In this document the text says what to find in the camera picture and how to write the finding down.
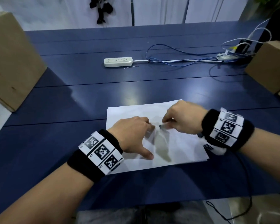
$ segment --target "cardboard box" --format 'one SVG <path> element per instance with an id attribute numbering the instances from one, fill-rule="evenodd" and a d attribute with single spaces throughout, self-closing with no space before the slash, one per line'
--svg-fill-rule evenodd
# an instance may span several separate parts
<path id="1" fill-rule="evenodd" d="M 245 71 L 269 91 L 280 95 L 280 41 L 265 42 Z"/>
<path id="2" fill-rule="evenodd" d="M 17 110 L 46 68 L 15 17 L 0 12 L 0 103 Z"/>

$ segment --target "hand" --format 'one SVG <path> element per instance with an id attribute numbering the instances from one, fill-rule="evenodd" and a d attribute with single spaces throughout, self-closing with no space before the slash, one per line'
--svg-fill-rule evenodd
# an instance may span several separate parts
<path id="1" fill-rule="evenodd" d="M 208 111 L 200 105 L 178 101 L 172 105 L 162 122 L 167 129 L 176 129 L 187 134 L 198 134 L 202 132 L 201 122 Z"/>
<path id="2" fill-rule="evenodd" d="M 143 147 L 142 140 L 147 131 L 153 131 L 147 117 L 132 117 L 117 121 L 108 131 L 116 137 L 120 147 L 126 153 L 138 153 L 144 158 L 153 159 L 153 154 Z"/>

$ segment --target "paper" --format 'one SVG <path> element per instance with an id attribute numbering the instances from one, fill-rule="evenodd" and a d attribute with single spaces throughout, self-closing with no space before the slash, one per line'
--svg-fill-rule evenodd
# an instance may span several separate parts
<path id="1" fill-rule="evenodd" d="M 120 119 L 134 116 L 148 117 L 149 121 L 156 126 L 155 130 L 152 133 L 147 133 L 142 141 L 143 146 L 153 153 L 154 159 L 147 160 L 139 154 L 123 153 L 124 162 L 112 174 L 181 163 L 201 162 L 209 158 L 197 135 L 180 133 L 175 129 L 160 129 L 159 125 L 162 124 L 162 118 L 167 109 L 177 101 L 109 107 L 107 109 L 106 129 L 111 128 Z"/>

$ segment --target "table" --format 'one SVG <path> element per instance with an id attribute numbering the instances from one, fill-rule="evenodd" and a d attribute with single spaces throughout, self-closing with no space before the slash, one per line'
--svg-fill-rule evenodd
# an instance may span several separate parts
<path id="1" fill-rule="evenodd" d="M 187 52 L 217 52 L 247 37 L 259 22 L 216 22 L 27 32 L 48 69 L 0 131 L 0 213 L 67 161 L 93 131 L 105 128 L 106 109 L 188 100 L 224 107 L 280 134 L 280 98 L 244 73 L 244 65 L 159 64 L 105 68 L 104 58 L 144 59 L 165 43 Z M 159 58 L 197 58 L 153 47 Z M 207 162 L 110 175 L 90 190 L 80 210 L 182 200 L 247 196 L 244 171 L 231 153 Z M 241 156 L 253 195 L 280 193 L 280 184 Z"/>

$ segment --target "person's left arm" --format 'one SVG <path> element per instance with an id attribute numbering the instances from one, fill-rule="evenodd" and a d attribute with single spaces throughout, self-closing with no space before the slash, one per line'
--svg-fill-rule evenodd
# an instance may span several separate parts
<path id="1" fill-rule="evenodd" d="M 147 117 L 133 117 L 119 120 L 108 132 L 123 151 L 153 159 L 142 145 L 146 131 L 153 129 Z M 65 223 L 93 184 L 65 163 L 2 212 L 0 223 Z"/>

